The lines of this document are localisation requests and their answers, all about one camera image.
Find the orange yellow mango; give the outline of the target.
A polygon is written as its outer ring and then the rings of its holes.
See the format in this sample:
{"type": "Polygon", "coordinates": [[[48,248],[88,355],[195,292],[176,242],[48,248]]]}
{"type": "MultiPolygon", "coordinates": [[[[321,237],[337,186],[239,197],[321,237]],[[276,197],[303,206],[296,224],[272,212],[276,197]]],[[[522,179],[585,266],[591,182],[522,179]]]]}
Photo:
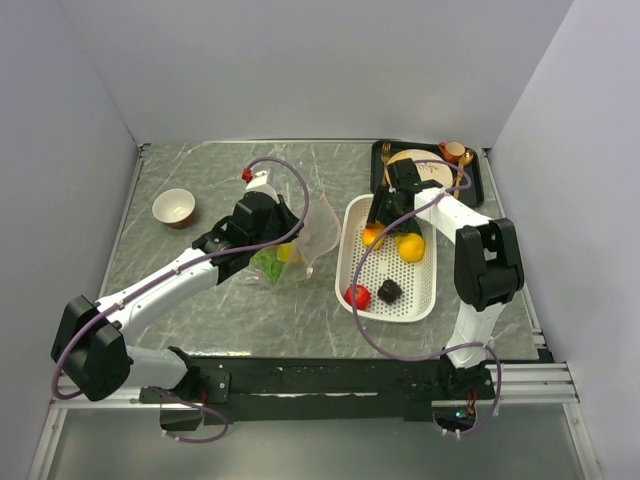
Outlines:
{"type": "Polygon", "coordinates": [[[379,250],[384,245],[384,241],[386,238],[385,235],[383,235],[381,238],[378,238],[383,230],[384,226],[380,224],[365,226],[362,230],[361,235],[362,244],[365,247],[371,246],[373,250],[379,250]]]}

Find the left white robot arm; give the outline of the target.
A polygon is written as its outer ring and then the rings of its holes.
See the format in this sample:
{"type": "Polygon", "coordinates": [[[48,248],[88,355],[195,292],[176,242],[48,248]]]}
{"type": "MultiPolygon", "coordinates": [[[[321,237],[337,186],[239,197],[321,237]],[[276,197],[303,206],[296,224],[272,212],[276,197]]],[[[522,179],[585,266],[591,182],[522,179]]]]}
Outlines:
{"type": "Polygon", "coordinates": [[[96,302],[84,296],[70,301],[51,352],[56,375],[66,375],[91,401],[122,386],[161,388],[176,401],[191,399],[199,373],[188,355],[178,348],[133,347],[129,340],[181,302],[246,268],[257,251],[294,239],[304,219],[280,195],[249,192],[170,264],[96,302]]]}

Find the green grapes bunch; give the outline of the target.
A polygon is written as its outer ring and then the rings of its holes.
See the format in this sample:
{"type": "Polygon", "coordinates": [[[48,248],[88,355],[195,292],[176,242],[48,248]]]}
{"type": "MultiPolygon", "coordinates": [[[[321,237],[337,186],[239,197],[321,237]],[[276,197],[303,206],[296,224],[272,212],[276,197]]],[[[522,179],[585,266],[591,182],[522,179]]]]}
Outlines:
{"type": "Polygon", "coordinates": [[[278,259],[276,250],[263,249],[251,258],[250,265],[262,275],[266,283],[276,285],[285,263],[278,259]]]}

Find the yellow pear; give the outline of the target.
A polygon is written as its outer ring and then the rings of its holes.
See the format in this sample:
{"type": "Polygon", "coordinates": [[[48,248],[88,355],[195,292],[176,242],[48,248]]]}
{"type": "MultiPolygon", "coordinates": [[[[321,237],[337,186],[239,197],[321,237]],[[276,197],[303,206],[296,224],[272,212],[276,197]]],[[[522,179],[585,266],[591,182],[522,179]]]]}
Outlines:
{"type": "Polygon", "coordinates": [[[420,234],[397,234],[394,242],[399,257],[407,263],[419,262],[425,254],[425,241],[420,234]]]}

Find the yellow green starfruit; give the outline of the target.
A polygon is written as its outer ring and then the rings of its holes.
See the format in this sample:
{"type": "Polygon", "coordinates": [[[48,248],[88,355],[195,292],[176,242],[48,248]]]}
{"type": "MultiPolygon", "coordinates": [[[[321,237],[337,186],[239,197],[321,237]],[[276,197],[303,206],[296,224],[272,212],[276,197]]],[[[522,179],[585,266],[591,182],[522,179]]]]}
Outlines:
{"type": "Polygon", "coordinates": [[[295,242],[280,244],[276,249],[276,258],[282,263],[299,263],[301,254],[295,242]]]}

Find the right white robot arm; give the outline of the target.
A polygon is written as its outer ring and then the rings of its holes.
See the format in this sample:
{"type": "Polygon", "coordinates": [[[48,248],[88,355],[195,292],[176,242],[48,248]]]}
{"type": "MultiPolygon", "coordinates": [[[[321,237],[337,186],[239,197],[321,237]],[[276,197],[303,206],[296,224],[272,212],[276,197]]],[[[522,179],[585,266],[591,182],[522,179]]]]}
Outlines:
{"type": "Polygon", "coordinates": [[[452,364],[438,373],[437,384],[445,396],[460,398],[473,384],[468,368],[486,360],[499,315],[524,286],[516,229],[511,220],[491,219],[454,196],[472,186],[468,175],[463,184],[445,188],[423,180],[411,159],[397,160],[386,170],[389,180],[377,188],[367,219],[384,227],[375,240],[407,233],[421,219],[455,247],[453,277],[461,303],[444,349],[452,364]]]}

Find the clear zip top bag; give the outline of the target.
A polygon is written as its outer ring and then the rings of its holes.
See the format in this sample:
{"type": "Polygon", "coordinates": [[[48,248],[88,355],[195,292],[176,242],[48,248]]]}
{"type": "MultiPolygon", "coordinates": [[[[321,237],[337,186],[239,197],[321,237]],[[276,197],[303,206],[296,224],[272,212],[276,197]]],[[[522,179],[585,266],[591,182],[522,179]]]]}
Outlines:
{"type": "Polygon", "coordinates": [[[256,288],[276,288],[292,285],[311,278],[319,257],[329,253],[339,242],[341,225],[337,214],[329,203],[324,187],[319,184],[310,187],[310,204],[295,242],[301,254],[299,263],[285,263],[282,275],[276,285],[266,283],[262,275],[249,263],[240,275],[243,285],[256,288]]]}

